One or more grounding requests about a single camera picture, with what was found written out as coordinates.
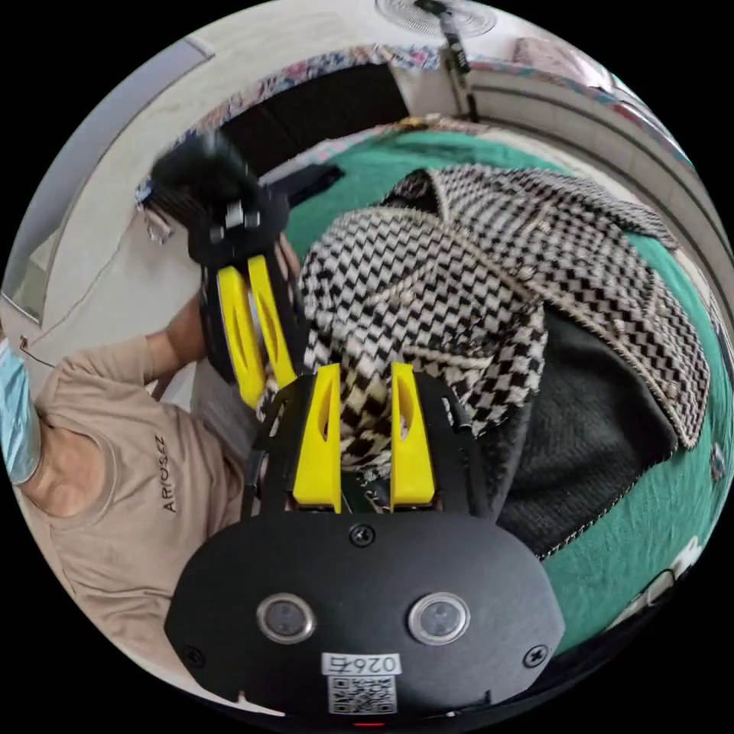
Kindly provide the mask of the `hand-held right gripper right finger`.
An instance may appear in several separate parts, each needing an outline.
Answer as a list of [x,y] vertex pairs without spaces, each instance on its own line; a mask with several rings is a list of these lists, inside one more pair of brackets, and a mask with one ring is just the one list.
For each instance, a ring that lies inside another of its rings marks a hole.
[[435,481],[430,448],[411,366],[391,365],[391,477],[390,509],[429,507]]

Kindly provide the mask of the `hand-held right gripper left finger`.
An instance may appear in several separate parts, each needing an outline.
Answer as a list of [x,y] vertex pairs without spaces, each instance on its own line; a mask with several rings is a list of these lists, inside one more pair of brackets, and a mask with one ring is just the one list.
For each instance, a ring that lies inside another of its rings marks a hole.
[[342,511],[340,368],[318,369],[307,406],[293,498],[306,510]]

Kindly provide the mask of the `person's left hand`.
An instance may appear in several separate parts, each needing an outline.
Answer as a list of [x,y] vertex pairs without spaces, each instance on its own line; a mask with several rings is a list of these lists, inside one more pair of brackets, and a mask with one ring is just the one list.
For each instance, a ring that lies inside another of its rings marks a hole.
[[192,296],[164,330],[166,370],[177,372],[206,357],[200,297]]

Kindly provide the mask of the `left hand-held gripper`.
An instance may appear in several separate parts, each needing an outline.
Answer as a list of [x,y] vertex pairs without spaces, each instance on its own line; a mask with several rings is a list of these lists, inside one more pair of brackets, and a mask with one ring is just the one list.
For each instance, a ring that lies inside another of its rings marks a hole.
[[256,408],[267,375],[285,388],[306,371],[297,274],[280,254],[287,198],[261,184],[224,135],[209,133],[155,161],[151,201],[187,231],[210,363]]

